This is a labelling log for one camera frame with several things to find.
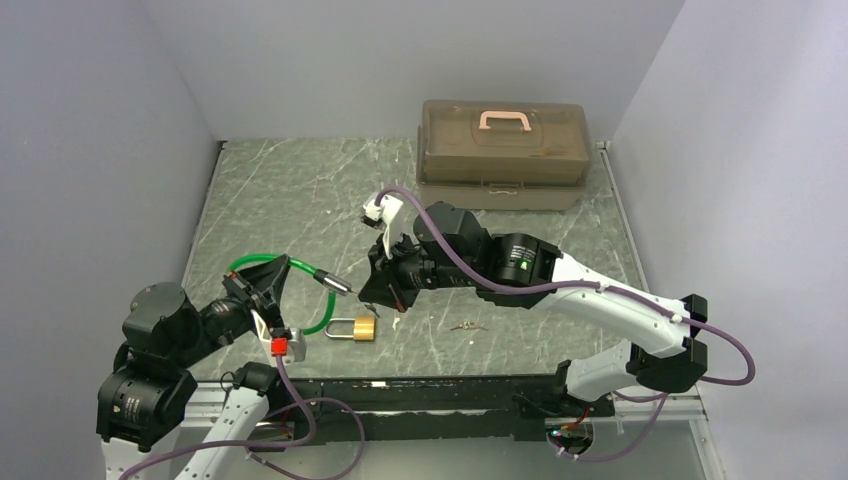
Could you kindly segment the green cable lock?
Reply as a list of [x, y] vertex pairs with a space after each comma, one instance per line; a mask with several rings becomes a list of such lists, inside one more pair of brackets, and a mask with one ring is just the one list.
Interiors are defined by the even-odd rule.
[[[228, 269], [229, 270], [238, 270], [240, 267], [243, 267], [248, 264], [258, 264], [258, 263], [266, 263], [273, 261], [278, 257], [277, 254], [272, 253], [254, 253], [242, 256], [234, 261], [232, 261]], [[327, 272], [326, 270], [319, 269], [314, 267], [302, 260], [299, 260], [294, 257], [290, 257], [288, 261], [288, 265], [297, 270], [300, 270], [306, 274], [312, 276], [312, 278], [321, 284], [324, 288], [326, 288], [329, 293], [326, 301], [325, 312], [322, 319], [311, 327], [308, 327], [303, 330], [306, 336], [313, 335], [322, 331], [325, 327], [327, 327], [330, 323], [330, 320], [333, 317], [333, 313], [335, 310], [336, 300], [339, 295], [346, 296], [350, 293], [354, 292], [353, 286], [350, 282], [345, 279]]]

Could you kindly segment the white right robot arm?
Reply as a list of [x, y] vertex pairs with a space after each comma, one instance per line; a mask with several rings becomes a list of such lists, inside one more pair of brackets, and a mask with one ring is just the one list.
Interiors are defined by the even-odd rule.
[[370, 275], [358, 297], [404, 313], [422, 290], [471, 288], [496, 306], [564, 313], [608, 329], [617, 345], [560, 363], [551, 388], [557, 411], [574, 415], [588, 402], [642, 386], [683, 393], [706, 373], [708, 348], [686, 319], [706, 317], [698, 295], [681, 300], [606, 277], [555, 245], [523, 233], [492, 235], [472, 212], [437, 202], [426, 211], [456, 253], [450, 257], [417, 217], [411, 235], [393, 231], [402, 202], [385, 196], [363, 207], [364, 224], [381, 234], [367, 254]]

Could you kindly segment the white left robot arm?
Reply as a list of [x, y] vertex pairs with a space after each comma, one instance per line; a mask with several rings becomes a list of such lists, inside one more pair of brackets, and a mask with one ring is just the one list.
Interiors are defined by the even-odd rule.
[[124, 341], [97, 394], [96, 433], [109, 479], [164, 479], [181, 457], [176, 441], [198, 382], [190, 369], [245, 334], [266, 337], [286, 356], [302, 338], [287, 327], [280, 300], [291, 260], [231, 270], [225, 293], [196, 307], [178, 283], [139, 291], [122, 324]]

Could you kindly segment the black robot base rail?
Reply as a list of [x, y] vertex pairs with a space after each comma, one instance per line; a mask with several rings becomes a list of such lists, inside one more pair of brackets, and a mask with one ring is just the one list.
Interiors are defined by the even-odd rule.
[[508, 437], [542, 441], [559, 422], [585, 426], [614, 416], [610, 395], [575, 401], [553, 374], [300, 378], [292, 381], [316, 418], [317, 444], [358, 439], [340, 400], [360, 416], [367, 439], [399, 441]]

